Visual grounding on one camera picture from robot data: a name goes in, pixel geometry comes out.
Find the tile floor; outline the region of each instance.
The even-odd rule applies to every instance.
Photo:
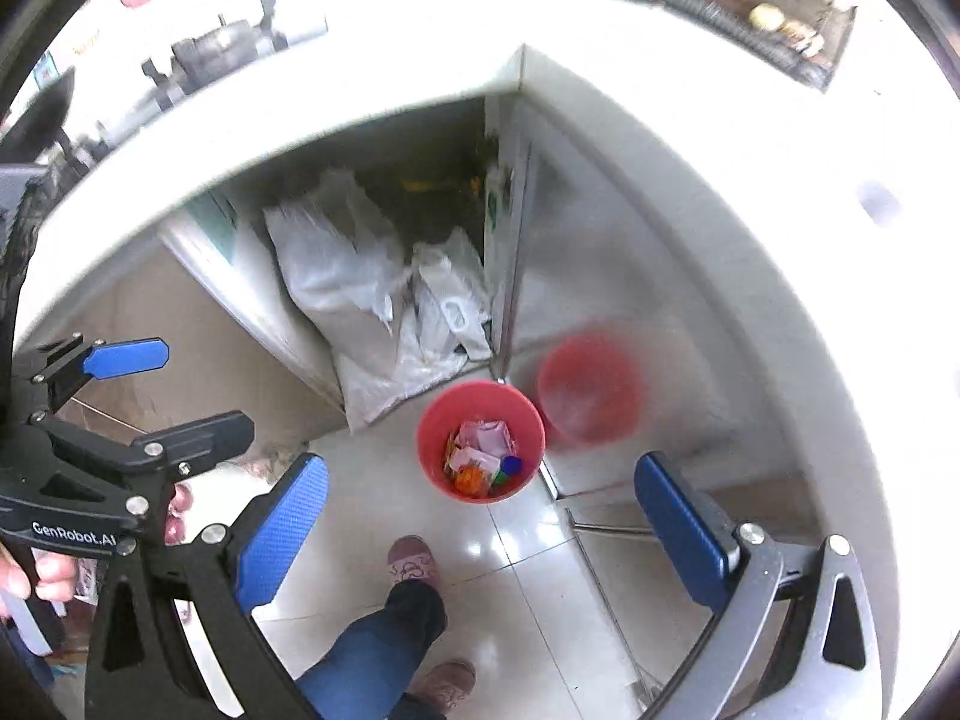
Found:
[[[277,598],[254,613],[267,641],[291,674],[304,672],[350,621],[382,603],[390,544],[419,533],[440,564],[449,619],[422,668],[453,656],[477,668],[474,695],[454,720],[634,720],[631,661],[539,479],[507,501],[469,506],[419,473],[414,429],[430,397],[357,436],[312,443],[328,463],[330,498]],[[221,467],[193,487],[189,538],[209,522],[232,521],[266,483]],[[239,714],[198,621],[186,631],[221,709]]]

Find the blue bottle cap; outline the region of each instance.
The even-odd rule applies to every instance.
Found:
[[[500,473],[505,476],[516,476],[523,467],[523,461],[515,455],[507,455],[500,461]]]

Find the human hand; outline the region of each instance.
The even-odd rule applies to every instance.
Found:
[[[37,555],[37,598],[45,601],[69,601],[73,598],[77,586],[77,559],[55,552],[41,552]],[[0,544],[0,589],[6,590],[17,598],[30,597],[30,580],[10,553]],[[6,617],[7,610],[0,601],[0,617]]]
[[[176,515],[193,506],[193,493],[186,485],[176,485],[174,497],[165,527],[166,543],[179,543],[184,540],[184,524]],[[40,551],[35,559],[37,565],[37,598],[45,601],[69,601],[77,589],[77,559],[56,552]],[[30,580],[24,570],[16,564],[10,553],[0,544],[0,590],[24,600],[32,591]],[[0,601],[0,618],[8,617],[3,602]]]

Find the trash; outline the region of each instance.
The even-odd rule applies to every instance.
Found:
[[[458,447],[448,460],[453,488],[463,495],[483,498],[500,471],[500,459],[472,447]]]
[[[455,227],[444,244],[414,245],[413,269],[424,357],[442,358],[462,346],[470,360],[488,360],[493,353],[483,325],[491,318],[491,301],[467,233]]]
[[[472,498],[484,498],[490,488],[520,472],[522,461],[515,457],[514,442],[502,420],[464,422],[446,443],[443,471],[454,490]]]
[[[379,376],[397,364],[409,278],[397,230],[349,170],[263,212],[287,290],[335,354]]]
[[[500,461],[500,471],[493,477],[493,486],[502,485],[514,478],[523,469],[523,461],[515,455],[507,455]]]
[[[464,422],[457,434],[457,446],[471,446],[502,460],[514,453],[514,443],[504,421]]]

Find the person's leg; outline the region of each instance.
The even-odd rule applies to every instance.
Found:
[[[350,624],[323,660],[296,681],[323,720],[383,720],[446,627],[443,600],[432,586],[437,567],[426,544],[405,536],[388,561],[395,585],[384,608]]]

